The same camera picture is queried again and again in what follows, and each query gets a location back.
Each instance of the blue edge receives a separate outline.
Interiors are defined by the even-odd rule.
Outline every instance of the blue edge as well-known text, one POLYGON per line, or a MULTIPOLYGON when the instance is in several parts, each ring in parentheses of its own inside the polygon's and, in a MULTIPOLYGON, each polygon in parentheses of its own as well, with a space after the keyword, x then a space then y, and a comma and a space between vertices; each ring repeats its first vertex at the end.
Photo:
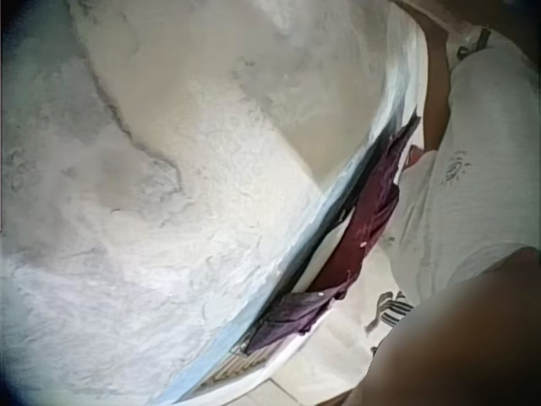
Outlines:
MULTIPOLYGON (((403 112, 403 101, 399 101, 395 104, 391 117, 387 123, 388 127, 392 127, 397 116, 401 116, 403 112)), ((367 152, 372 145, 366 145, 359 148, 358 153, 352 158, 352 160, 344 168, 343 175, 336 182, 332 188, 327 202, 321 207, 320 213, 316 219, 309 225, 307 230, 302 234, 298 241, 297 247, 292 250, 282 261, 282 264, 290 264, 298 255, 303 253, 303 249, 306 243, 314 237, 317 230, 321 227, 322 222, 325 220, 325 214, 330 210, 336 200, 343 194, 347 187, 351 177, 358 170, 359 166, 363 165, 364 158, 368 155, 367 152)), ((261 310, 267 304, 267 301, 275 291, 274 283, 265 284, 258 293, 254 296, 252 301, 244 307, 240 314, 233 319, 226 327, 224 327, 218 334, 214 342, 210 347, 198 357, 182 374, 173 379, 169 387, 158 397, 154 398, 150 404, 153 405, 168 405, 175 404, 189 393, 195 386, 197 386, 209 373, 212 372, 216 365, 224 359, 230 349, 246 334, 249 328, 254 324, 257 318, 260 316, 261 310)))

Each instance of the red fabric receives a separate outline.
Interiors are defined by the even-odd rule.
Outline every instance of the red fabric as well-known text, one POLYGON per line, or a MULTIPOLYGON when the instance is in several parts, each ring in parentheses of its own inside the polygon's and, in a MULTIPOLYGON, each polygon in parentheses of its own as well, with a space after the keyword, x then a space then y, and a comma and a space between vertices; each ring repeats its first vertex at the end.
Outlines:
POLYGON ((393 179, 401 154, 419 121, 413 114, 409 123, 387 140, 358 197, 352 220, 320 274, 307 292, 285 294, 270 305, 244 350, 246 354, 292 333, 309 332, 333 300, 346 297, 347 290, 358 279, 364 257, 376 244, 396 208, 399 193, 393 179))

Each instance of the skin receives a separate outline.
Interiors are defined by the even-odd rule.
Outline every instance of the skin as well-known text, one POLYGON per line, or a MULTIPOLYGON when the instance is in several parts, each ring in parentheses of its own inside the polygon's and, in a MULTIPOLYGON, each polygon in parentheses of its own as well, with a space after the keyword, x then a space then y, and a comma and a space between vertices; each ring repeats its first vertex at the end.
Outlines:
MULTIPOLYGON (((496 0, 445 0, 456 16, 488 25, 538 63, 538 19, 512 19, 496 0)), ((429 50, 424 142, 437 150, 449 122, 447 34, 415 8, 429 50)), ((541 256, 519 250, 492 270, 455 287, 460 299, 437 322, 407 338, 403 322, 381 344, 369 373, 332 406, 522 404, 541 382, 541 256)))

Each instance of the white fabric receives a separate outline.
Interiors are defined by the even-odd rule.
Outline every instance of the white fabric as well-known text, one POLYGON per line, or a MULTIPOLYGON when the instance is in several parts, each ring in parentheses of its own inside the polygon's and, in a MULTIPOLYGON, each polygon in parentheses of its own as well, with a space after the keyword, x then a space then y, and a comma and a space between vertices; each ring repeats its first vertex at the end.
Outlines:
POLYGON ((414 304, 539 248, 538 76, 496 34, 452 73, 440 149, 400 180, 387 229, 393 275, 414 304))

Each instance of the white textured wall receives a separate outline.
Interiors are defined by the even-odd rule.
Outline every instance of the white textured wall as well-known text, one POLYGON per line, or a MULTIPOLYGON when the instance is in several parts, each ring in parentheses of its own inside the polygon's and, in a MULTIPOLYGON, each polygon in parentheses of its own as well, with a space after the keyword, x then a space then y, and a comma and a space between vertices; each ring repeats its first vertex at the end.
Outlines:
POLYGON ((40 404, 144 404, 366 141, 386 5, 69 1, 79 47, 48 4, 3 44, 7 365, 40 404))

